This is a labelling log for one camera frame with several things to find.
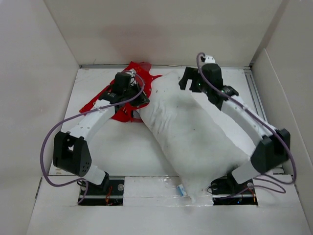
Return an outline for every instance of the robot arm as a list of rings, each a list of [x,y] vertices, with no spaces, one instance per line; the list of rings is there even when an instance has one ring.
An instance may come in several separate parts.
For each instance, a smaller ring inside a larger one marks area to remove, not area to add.
[[[206,63],[201,69],[207,80],[220,92],[227,94],[243,104],[244,109],[239,107],[233,101],[220,95],[216,92],[216,90],[206,84],[201,75],[198,73],[198,69],[195,68],[186,68],[183,78],[179,82],[180,89],[185,90],[187,80],[191,79],[192,83],[190,90],[192,92],[205,93],[208,100],[223,113],[230,116],[237,124],[239,124],[239,126],[250,136],[253,143],[256,145],[250,161],[233,170],[228,176],[232,177],[236,183],[242,184],[287,161],[289,157],[277,138],[271,131],[246,113],[245,109],[248,109],[257,116],[251,108],[247,107],[238,92],[231,86],[223,84],[221,68],[215,63],[214,58],[212,56],[206,56],[201,59]],[[274,130],[283,139],[288,147],[290,146],[290,134],[286,129],[278,130],[274,126],[265,122],[259,116],[257,117]]]
[[[117,73],[114,84],[104,91],[95,102],[93,109],[98,111],[87,114],[72,129],[58,132],[54,138],[53,164],[79,177],[83,177],[94,185],[106,191],[109,175],[92,163],[88,144],[101,126],[110,119],[122,106],[109,107],[100,110],[102,106],[117,104],[134,97],[140,91],[134,75],[124,72]],[[132,106],[148,103],[149,99],[141,93],[130,102]]]

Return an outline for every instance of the black bracket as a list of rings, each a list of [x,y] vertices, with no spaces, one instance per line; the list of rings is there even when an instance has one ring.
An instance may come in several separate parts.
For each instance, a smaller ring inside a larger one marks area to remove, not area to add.
[[[54,137],[53,165],[80,177],[86,175],[91,156],[84,138],[59,131]]]
[[[205,64],[202,66],[203,75],[207,80],[219,91],[228,96],[239,95],[238,92],[231,86],[225,86],[223,84],[222,70],[217,64]],[[219,110],[222,108],[223,101],[227,100],[224,96],[221,96],[214,89],[212,89],[201,77],[198,69],[186,67],[182,79],[179,81],[179,87],[181,90],[185,90],[188,79],[192,80],[190,89],[192,92],[205,93],[208,100],[214,104]]]

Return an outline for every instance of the white panel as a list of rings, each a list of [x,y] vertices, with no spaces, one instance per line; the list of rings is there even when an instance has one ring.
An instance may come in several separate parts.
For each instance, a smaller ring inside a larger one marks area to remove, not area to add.
[[[266,50],[313,161],[312,42],[313,1],[290,1]]]
[[[291,133],[291,151],[298,172],[297,189],[306,217],[310,225],[313,226],[313,166],[286,94],[265,49],[253,66],[253,75],[268,121],[279,129],[286,128]]]
[[[52,177],[52,180],[61,183],[73,178],[55,176]],[[267,208],[257,206],[159,207],[148,205],[143,207],[86,207],[74,205],[77,202],[77,197],[73,197],[78,193],[77,185],[53,188],[44,187],[45,181],[42,184],[43,187],[40,188],[27,235],[103,233],[117,235],[311,234],[299,205]]]
[[[78,65],[42,0],[0,0],[0,32],[0,176],[41,176],[41,143]]]
[[[122,69],[79,69],[66,117],[73,116],[102,91]],[[151,74],[167,74],[176,71],[183,75],[185,68],[167,67],[151,69]],[[223,69],[224,83],[234,87],[246,104],[254,109],[243,70]],[[204,94],[193,93],[195,100],[221,126],[226,135],[243,151],[251,155],[255,146],[250,137],[230,117],[212,105]],[[81,120],[64,123],[62,130],[68,131]],[[100,169],[110,175],[123,176],[166,176],[176,175],[162,153],[156,139],[144,123],[121,123],[108,120],[95,134],[89,149],[92,160]],[[51,166],[50,174],[69,174]]]
[[[26,176],[1,179],[0,234],[26,234],[39,181],[40,177]]]
[[[249,65],[282,0],[45,0],[79,64]]]
[[[290,0],[253,67],[266,114],[291,132],[302,206],[313,230],[313,1]]]

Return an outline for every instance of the screw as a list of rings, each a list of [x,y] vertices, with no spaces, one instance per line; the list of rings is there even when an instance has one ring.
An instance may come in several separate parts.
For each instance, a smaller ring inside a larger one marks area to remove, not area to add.
[[[247,186],[248,186],[249,189],[254,189],[254,184],[251,183],[251,182],[249,182],[249,183],[247,184]]]
[[[118,190],[118,191],[123,191],[123,190],[124,190],[124,185],[123,185],[123,184],[119,184],[119,185],[117,186],[117,190]]]
[[[217,184],[216,183],[211,184],[211,189],[212,190],[217,190]]]

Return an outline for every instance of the white wall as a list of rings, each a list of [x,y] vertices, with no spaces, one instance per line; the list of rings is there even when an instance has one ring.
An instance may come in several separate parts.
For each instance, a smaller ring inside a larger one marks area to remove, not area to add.
[[[282,0],[45,0],[79,64],[247,66]]]
[[[313,231],[313,1],[290,0],[253,73],[268,120],[291,132],[299,197]]]
[[[78,64],[42,0],[0,1],[0,32],[0,177],[41,176],[41,143]]]

